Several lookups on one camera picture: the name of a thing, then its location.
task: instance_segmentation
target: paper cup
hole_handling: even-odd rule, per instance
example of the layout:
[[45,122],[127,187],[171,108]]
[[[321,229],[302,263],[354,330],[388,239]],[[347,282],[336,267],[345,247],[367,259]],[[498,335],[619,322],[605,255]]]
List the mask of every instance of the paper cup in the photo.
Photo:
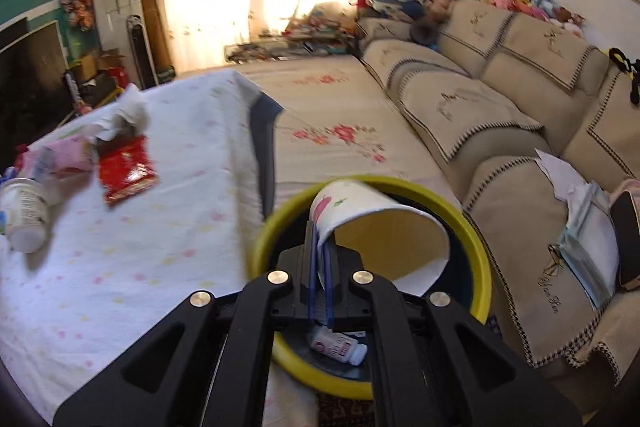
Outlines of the paper cup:
[[39,250],[49,233],[49,206],[42,185],[14,178],[0,188],[4,233],[12,248],[23,253]]
[[335,242],[359,252],[365,269],[405,293],[423,295],[449,260],[449,236],[437,219],[354,180],[324,187],[310,219],[319,247],[335,232]]

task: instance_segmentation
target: pink package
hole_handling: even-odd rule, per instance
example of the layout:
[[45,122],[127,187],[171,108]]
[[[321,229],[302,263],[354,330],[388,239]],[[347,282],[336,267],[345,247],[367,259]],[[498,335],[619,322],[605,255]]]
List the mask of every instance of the pink package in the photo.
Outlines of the pink package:
[[24,153],[23,175],[30,178],[30,172],[36,169],[38,158],[42,157],[42,149],[50,151],[52,161],[49,172],[57,176],[66,176],[76,172],[94,170],[92,146],[82,135],[69,136],[51,142],[36,150],[29,149]]

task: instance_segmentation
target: white pill bottle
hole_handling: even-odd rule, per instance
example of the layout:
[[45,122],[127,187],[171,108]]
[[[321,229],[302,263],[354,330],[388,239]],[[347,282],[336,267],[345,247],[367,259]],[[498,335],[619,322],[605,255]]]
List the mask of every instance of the white pill bottle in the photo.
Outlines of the white pill bottle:
[[326,326],[316,326],[310,334],[309,347],[332,359],[360,365],[367,354],[367,346],[342,333],[334,333]]

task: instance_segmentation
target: sofa backrest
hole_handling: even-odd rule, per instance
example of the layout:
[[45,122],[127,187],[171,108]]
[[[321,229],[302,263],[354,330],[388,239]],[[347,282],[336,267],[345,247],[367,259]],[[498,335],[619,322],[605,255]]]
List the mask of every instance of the sofa backrest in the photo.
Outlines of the sofa backrest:
[[626,178],[640,178],[640,108],[629,100],[630,91],[631,79],[612,64],[561,155],[585,179],[609,191]]
[[471,77],[480,78],[514,16],[513,12],[475,0],[457,0],[449,21],[440,29],[439,51]]
[[484,68],[481,80],[545,126],[559,155],[596,98],[609,58],[547,22],[516,14]]

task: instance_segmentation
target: silver screw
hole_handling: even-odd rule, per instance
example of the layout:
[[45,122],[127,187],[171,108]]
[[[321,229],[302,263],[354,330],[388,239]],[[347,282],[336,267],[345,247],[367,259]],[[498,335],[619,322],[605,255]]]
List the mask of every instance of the silver screw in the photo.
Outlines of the silver screw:
[[211,295],[207,292],[195,292],[189,297],[189,302],[196,308],[202,308],[211,302]]
[[358,284],[369,284],[373,280],[373,274],[366,270],[357,271],[352,275],[352,277]]
[[289,280],[289,274],[283,270],[274,270],[267,276],[267,279],[271,284],[283,284]]
[[438,308],[444,308],[444,306],[449,306],[451,302],[451,297],[444,292],[433,292],[429,295],[429,300],[431,304],[437,306]]

